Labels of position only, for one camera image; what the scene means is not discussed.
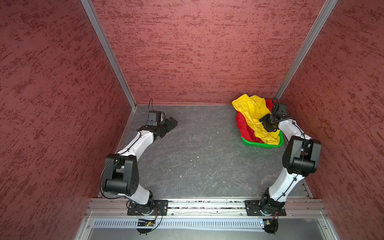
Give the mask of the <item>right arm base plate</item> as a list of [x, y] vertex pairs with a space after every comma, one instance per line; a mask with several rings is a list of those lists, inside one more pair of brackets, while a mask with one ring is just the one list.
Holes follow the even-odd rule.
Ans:
[[287, 215], [284, 202], [260, 201], [260, 200], [247, 200], [245, 201], [245, 209], [247, 216], [262, 216], [273, 217], [274, 215], [283, 216]]

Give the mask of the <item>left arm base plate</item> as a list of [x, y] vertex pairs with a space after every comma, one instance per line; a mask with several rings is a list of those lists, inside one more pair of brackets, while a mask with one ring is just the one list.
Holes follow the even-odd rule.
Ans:
[[134, 202], [128, 204], [128, 216], [166, 216], [168, 211], [168, 200], [154, 200], [146, 205]]

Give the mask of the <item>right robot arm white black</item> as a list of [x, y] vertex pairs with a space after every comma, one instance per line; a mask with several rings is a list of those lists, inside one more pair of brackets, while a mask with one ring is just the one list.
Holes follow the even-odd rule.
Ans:
[[274, 184], [262, 195], [259, 208], [264, 216], [281, 213], [295, 186], [317, 171], [322, 144], [308, 136], [293, 119], [283, 120], [277, 127], [288, 145], [282, 157], [283, 170]]

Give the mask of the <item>green plastic basket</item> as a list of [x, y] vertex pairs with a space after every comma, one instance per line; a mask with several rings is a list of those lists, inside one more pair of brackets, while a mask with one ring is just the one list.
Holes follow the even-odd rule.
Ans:
[[250, 142], [247, 141], [246, 139], [242, 138], [242, 141], [244, 145], [249, 146], [249, 147], [257, 147], [257, 148], [263, 148], [263, 149], [272, 149], [272, 148], [280, 148], [284, 144], [284, 135], [283, 132], [279, 132], [279, 137], [280, 137], [280, 142], [278, 145], [269, 145], [265, 143], [256, 143], [256, 142]]

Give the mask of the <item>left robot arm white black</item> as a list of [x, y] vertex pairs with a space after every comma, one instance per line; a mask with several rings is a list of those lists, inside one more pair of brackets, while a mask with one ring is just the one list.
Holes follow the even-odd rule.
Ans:
[[162, 112], [150, 113], [147, 124], [137, 130], [134, 139], [116, 154], [109, 154], [100, 177], [100, 192], [106, 199], [127, 198], [139, 214], [151, 215], [155, 210], [153, 193], [140, 185], [138, 160], [158, 138], [178, 126], [173, 117]]

